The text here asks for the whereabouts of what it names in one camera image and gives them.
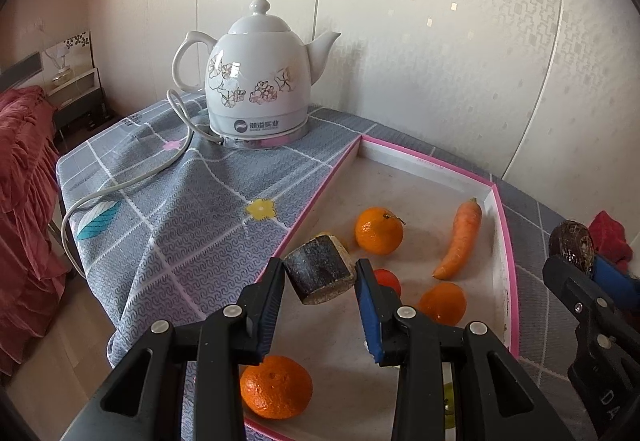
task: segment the yellow flower print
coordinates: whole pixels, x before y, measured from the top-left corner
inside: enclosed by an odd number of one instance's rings
[[[254,202],[247,206],[246,211],[249,212],[256,221],[276,216],[275,205],[271,199],[255,199]]]

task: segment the kettle handle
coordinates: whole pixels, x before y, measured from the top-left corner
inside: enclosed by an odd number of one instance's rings
[[[171,64],[171,75],[174,78],[175,84],[183,90],[184,92],[195,92],[204,94],[204,80],[201,81],[198,85],[187,85],[180,78],[180,62],[182,61],[182,57],[184,53],[186,53],[187,49],[192,45],[202,42],[207,46],[207,57],[213,51],[213,47],[218,43],[215,38],[210,37],[206,33],[201,31],[189,31],[187,36],[184,37],[184,42],[180,44],[178,50],[175,52],[174,61]]]

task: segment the teal leaf print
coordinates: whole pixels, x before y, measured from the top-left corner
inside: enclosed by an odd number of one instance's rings
[[[122,201],[98,202],[80,219],[76,240],[84,241],[84,239],[95,237],[106,230],[113,217],[118,213],[121,204]]]

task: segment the wall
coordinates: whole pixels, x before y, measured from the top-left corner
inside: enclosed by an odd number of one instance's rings
[[[7,0],[0,10],[0,69],[87,26],[87,0]]]
[[[303,40],[342,32],[314,101],[452,151],[567,217],[606,209],[630,239],[640,233],[640,16],[630,0],[269,1]],[[250,2],[86,0],[78,20],[88,20],[112,105],[128,114],[172,87],[188,30],[219,37]],[[187,81],[205,60],[190,49]]]

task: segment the white cable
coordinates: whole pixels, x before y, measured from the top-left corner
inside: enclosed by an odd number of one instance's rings
[[[222,144],[222,142],[223,142],[223,139],[220,136],[206,134],[206,132],[201,131],[199,128],[197,128],[191,122],[191,119],[189,119],[189,113],[187,112],[187,107],[184,105],[184,102],[182,101],[182,98],[172,88],[170,88],[166,92],[166,99],[169,101],[169,104],[171,105],[171,107],[175,111],[175,113],[178,115],[178,117],[187,126],[187,139],[185,140],[184,145],[182,145],[178,149],[177,153],[174,156],[172,156],[171,159],[169,159],[165,163],[162,163],[160,166],[154,168],[153,170],[150,170],[149,172],[141,174],[141,175],[139,175],[137,177],[134,177],[133,179],[130,179],[129,181],[126,181],[124,183],[120,183],[120,184],[117,184],[117,185],[109,186],[108,188],[104,188],[102,190],[98,190],[97,192],[95,192],[93,194],[89,194],[87,196],[84,196],[81,199],[78,199],[78,201],[76,201],[71,206],[71,208],[69,208],[66,211],[65,216],[62,218],[62,224],[60,225],[60,230],[62,232],[61,233],[61,235],[62,235],[62,247],[65,249],[65,253],[68,256],[69,260],[71,261],[71,264],[74,265],[74,267],[76,268],[76,271],[78,271],[78,273],[83,278],[86,278],[85,273],[82,270],[82,268],[78,264],[76,264],[76,260],[74,259],[73,255],[69,251],[69,245],[68,245],[68,242],[67,242],[67,239],[66,239],[66,233],[65,233],[65,227],[66,227],[66,224],[68,223],[69,218],[71,217],[71,215],[80,206],[85,204],[87,201],[91,201],[92,199],[96,199],[98,197],[101,197],[101,196],[104,196],[104,195],[107,195],[107,194],[111,194],[112,192],[117,192],[119,190],[124,190],[124,188],[129,188],[129,186],[134,185],[134,184],[136,184],[136,183],[138,183],[140,181],[143,181],[145,179],[148,179],[149,177],[157,174],[158,172],[161,172],[165,168],[170,167],[189,148],[189,145],[191,144],[191,138],[193,138],[193,133],[194,132],[197,132],[199,135],[201,135],[205,139],[207,139],[209,141],[213,141],[213,142],[215,142],[217,144]]]

